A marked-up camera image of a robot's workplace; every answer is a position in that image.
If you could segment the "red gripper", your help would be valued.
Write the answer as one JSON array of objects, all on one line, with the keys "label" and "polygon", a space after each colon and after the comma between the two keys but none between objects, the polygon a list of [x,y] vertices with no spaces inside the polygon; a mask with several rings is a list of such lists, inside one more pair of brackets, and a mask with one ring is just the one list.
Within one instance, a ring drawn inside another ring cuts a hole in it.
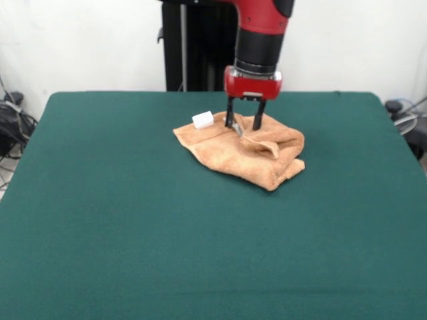
[{"label": "red gripper", "polygon": [[262,126],[266,100],[278,97],[282,80],[281,71],[276,71],[271,76],[258,77],[242,73],[232,65],[227,66],[224,71],[224,90],[228,96],[225,126],[232,128],[234,123],[234,98],[250,97],[261,99],[252,127],[253,130],[259,130]]}]

